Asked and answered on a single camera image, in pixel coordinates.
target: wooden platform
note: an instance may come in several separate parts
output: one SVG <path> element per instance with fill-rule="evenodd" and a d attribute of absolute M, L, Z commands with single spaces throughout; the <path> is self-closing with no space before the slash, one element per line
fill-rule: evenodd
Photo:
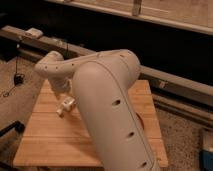
<path fill-rule="evenodd" d="M 148 81 L 137 81 L 129 95 L 135 111 L 143 118 L 145 134 L 160 166 L 167 167 Z M 49 83 L 45 81 L 16 153 L 14 166 L 101 167 L 78 110 L 75 108 L 60 118 L 55 112 L 58 105 Z"/>
<path fill-rule="evenodd" d="M 135 2 L 140 1 L 139 15 L 132 16 Z M 62 4 L 213 35 L 212 0 L 72 0 Z"/>

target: robotic arm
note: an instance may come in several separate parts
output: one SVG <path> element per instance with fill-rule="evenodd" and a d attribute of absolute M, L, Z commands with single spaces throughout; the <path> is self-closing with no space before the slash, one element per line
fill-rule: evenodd
<path fill-rule="evenodd" d="M 103 51 L 64 60 L 48 53 L 35 70 L 48 78 L 53 91 L 70 92 L 106 171 L 160 171 L 128 89 L 140 74 L 140 63 L 128 50 Z"/>

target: black wall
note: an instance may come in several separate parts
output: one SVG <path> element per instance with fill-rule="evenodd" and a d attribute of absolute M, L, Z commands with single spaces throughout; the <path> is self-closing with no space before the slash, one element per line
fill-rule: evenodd
<path fill-rule="evenodd" d="M 99 50 L 127 48 L 141 64 L 213 85 L 213 36 L 42 0 L 1 0 L 8 24 Z"/>

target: hole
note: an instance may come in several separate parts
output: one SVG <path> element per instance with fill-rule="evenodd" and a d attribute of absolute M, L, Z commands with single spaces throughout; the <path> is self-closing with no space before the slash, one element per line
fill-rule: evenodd
<path fill-rule="evenodd" d="M 121 103 L 120 100 L 116 100 L 116 101 L 114 101 L 114 102 L 112 103 L 112 106 L 117 106 L 117 105 L 119 105 L 120 103 Z"/>
<path fill-rule="evenodd" d="M 144 163 L 139 167 L 139 169 L 143 169 L 144 167 L 146 167 L 146 165 L 147 165 L 147 162 L 144 162 Z"/>
<path fill-rule="evenodd" d="M 129 139 L 129 138 L 132 138 L 134 135 L 135 135 L 134 132 L 130 132 L 130 133 L 127 135 L 127 138 L 128 138 L 128 139 Z"/>

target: speckled floor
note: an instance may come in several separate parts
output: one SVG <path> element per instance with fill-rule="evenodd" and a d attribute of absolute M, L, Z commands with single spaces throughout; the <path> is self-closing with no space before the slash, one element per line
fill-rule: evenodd
<path fill-rule="evenodd" d="M 10 96 L 4 98 L 1 93 L 13 87 L 15 59 L 8 63 L 0 60 L 0 128 L 15 120 L 27 123 L 42 85 L 42 79 L 33 71 L 33 63 L 20 59 L 18 66 L 19 72 L 25 74 L 24 84 L 15 87 Z M 169 167 L 163 170 L 198 171 L 199 131 L 203 126 L 160 109 L 157 109 L 157 113 L 169 160 Z M 21 136 L 15 131 L 0 138 L 0 161 L 12 163 L 20 140 Z M 53 170 L 92 171 L 94 169 Z"/>

